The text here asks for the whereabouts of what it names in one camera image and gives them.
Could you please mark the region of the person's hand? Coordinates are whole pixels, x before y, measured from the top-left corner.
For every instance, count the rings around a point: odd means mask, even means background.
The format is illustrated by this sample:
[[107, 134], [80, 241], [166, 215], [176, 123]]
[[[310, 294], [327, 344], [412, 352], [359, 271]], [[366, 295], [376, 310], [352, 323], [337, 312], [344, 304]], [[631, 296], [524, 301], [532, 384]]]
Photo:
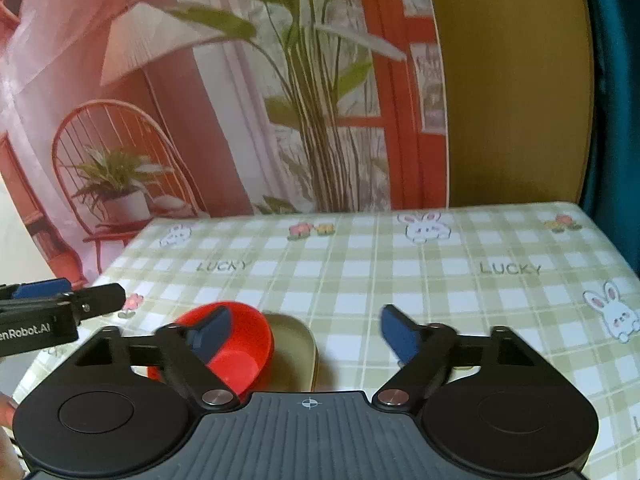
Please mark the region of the person's hand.
[[14, 451], [8, 435], [12, 428], [13, 417], [17, 409], [15, 401], [4, 393], [0, 394], [0, 480], [22, 480], [24, 470]]

